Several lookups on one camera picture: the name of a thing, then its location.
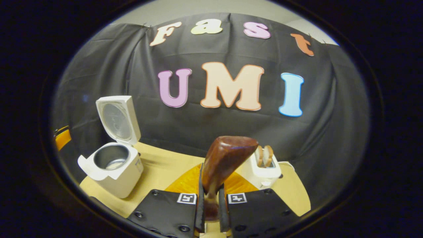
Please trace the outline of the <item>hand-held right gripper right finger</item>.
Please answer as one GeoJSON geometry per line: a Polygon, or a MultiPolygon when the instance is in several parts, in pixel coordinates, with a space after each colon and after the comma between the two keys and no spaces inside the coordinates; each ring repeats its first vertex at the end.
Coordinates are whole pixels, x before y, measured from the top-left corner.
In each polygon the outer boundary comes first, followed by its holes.
{"type": "Polygon", "coordinates": [[[300,179],[286,170],[276,189],[257,189],[239,172],[224,182],[219,192],[221,232],[230,238],[281,238],[298,221],[300,179]]]}

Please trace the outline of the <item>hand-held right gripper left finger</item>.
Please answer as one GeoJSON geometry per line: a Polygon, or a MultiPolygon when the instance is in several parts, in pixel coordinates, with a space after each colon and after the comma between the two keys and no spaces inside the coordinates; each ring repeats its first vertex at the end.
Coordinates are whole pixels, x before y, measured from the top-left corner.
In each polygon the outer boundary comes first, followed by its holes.
{"type": "Polygon", "coordinates": [[[189,169],[169,190],[152,189],[128,221],[153,238],[194,238],[204,231],[202,164],[189,169]]]}

